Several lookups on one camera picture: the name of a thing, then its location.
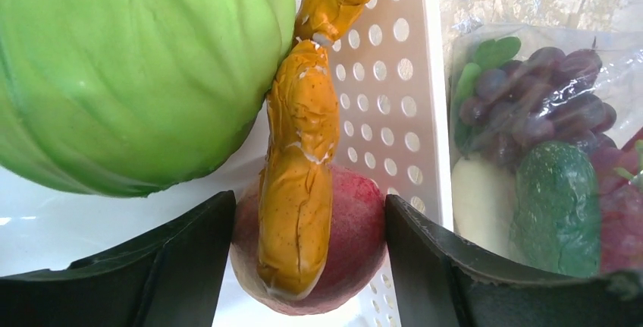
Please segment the pink peach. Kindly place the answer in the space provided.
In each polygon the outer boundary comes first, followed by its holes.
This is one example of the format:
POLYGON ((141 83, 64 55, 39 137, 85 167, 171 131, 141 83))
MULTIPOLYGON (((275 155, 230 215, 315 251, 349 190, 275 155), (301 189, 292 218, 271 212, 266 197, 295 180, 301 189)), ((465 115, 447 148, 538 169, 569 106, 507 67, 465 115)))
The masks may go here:
POLYGON ((386 256, 384 194, 375 183, 348 168, 332 164, 333 214, 325 270, 302 300, 274 299, 256 274, 259 181, 237 201, 229 258, 241 288, 268 308, 288 315, 327 313, 360 292, 381 268, 386 256))

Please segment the light red grapes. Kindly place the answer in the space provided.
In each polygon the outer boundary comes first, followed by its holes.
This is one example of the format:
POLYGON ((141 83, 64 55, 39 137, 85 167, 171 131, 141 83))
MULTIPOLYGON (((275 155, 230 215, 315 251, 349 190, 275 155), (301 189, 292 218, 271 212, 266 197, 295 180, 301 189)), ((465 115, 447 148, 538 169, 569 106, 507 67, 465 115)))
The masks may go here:
POLYGON ((599 185, 601 272, 642 268, 642 131, 591 155, 599 185))

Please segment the green leafy vegetable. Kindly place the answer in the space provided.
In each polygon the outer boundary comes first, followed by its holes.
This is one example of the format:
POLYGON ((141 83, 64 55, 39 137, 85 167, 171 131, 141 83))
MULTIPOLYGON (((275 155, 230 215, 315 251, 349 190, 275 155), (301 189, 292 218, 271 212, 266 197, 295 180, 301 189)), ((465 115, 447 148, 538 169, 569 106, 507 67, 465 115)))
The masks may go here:
POLYGON ((475 120, 465 122, 461 110, 467 100, 475 94, 475 82, 480 75, 513 59, 521 49, 522 42, 516 36, 502 39, 488 39, 481 42, 463 66, 455 86, 451 87, 450 97, 450 134, 456 148, 461 153, 469 151, 469 143, 475 132, 481 127, 475 120))

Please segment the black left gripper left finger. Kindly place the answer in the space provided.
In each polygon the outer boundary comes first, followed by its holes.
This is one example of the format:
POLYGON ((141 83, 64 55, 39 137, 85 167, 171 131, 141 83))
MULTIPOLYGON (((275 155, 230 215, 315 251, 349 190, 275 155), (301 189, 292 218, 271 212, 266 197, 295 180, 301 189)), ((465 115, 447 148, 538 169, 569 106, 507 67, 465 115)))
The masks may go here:
POLYGON ((210 326, 236 200, 223 191, 180 217, 66 269, 1 279, 3 326, 210 326))

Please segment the dark red grapes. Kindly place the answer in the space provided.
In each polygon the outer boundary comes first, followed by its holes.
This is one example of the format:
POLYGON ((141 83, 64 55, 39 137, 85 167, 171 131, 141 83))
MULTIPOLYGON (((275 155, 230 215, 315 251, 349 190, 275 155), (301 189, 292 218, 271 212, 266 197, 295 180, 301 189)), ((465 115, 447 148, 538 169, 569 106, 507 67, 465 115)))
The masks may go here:
POLYGON ((566 54, 545 46, 524 61, 514 57, 483 72, 460 114, 481 127, 461 154, 515 169, 542 142, 561 141, 587 153, 611 144, 605 133, 616 122, 616 109, 594 94, 602 67, 593 49, 566 54))

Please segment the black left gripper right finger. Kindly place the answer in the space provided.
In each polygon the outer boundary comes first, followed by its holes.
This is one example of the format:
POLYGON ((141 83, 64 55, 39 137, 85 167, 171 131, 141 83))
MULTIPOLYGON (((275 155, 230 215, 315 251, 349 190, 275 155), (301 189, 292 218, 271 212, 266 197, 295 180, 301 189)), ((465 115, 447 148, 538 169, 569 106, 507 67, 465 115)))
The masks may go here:
POLYGON ((404 326, 640 326, 642 273, 573 278, 515 263, 386 198, 386 232, 404 326))

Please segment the clear orange zip bag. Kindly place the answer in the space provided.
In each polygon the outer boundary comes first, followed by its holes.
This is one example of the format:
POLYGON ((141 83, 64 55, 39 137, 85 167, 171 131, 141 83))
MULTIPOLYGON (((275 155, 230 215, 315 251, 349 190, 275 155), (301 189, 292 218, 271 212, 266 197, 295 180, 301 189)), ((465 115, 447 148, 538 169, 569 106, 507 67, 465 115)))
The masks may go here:
POLYGON ((573 277, 642 267, 642 34, 487 26, 453 44, 456 232, 573 277))

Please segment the white radish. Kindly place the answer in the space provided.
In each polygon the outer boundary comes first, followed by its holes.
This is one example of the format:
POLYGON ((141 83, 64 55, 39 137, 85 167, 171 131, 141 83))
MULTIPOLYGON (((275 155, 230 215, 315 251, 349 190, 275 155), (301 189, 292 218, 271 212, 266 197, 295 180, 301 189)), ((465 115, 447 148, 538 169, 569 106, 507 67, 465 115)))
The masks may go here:
POLYGON ((462 157, 451 173, 457 233, 516 262, 525 259, 510 237, 516 208, 515 177, 480 156, 462 157))

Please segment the green cucumber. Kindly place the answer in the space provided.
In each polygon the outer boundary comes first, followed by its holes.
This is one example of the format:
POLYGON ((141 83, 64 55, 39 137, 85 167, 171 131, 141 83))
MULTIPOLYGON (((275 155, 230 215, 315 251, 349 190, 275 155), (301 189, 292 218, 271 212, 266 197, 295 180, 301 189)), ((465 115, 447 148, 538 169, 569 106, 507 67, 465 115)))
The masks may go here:
POLYGON ((579 278, 598 273, 598 180, 585 152, 559 141, 538 144, 520 163, 516 197, 510 237, 526 265, 579 278))

